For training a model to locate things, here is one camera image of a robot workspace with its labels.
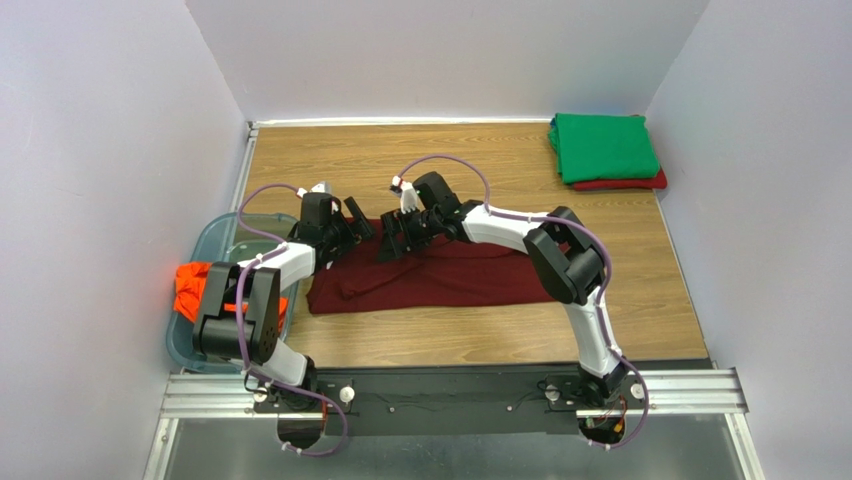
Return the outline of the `maroon t shirt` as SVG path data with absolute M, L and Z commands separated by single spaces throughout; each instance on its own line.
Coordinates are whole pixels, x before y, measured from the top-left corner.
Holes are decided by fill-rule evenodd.
M 313 315 L 413 307 L 484 307 L 550 302 L 527 255 L 490 244 L 436 239 L 426 249 L 380 262 L 376 236 L 313 277 Z

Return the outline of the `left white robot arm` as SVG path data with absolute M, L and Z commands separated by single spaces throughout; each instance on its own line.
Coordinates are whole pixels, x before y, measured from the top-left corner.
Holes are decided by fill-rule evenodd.
M 245 221 L 237 224 L 267 241 L 267 247 L 239 261 L 208 265 L 192 328 L 194 352 L 239 367 L 256 381 L 258 402 L 296 412 L 324 403 L 312 359 L 289 347 L 283 337 L 288 292 L 330 267 L 376 230 L 353 197 L 340 199 L 320 189 L 299 190 L 300 215 L 286 232 Z

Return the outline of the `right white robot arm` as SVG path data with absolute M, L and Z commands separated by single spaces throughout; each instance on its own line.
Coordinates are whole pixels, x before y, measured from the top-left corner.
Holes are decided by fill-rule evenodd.
M 595 407 L 617 397 L 628 370 L 605 307 L 611 259 L 571 209 L 523 213 L 483 201 L 461 202 L 436 172 L 415 182 L 396 176 L 389 189 L 400 206 L 380 218 L 379 261 L 422 250 L 439 236 L 526 254 L 544 291 L 563 305 L 573 329 L 580 361 L 576 395 Z

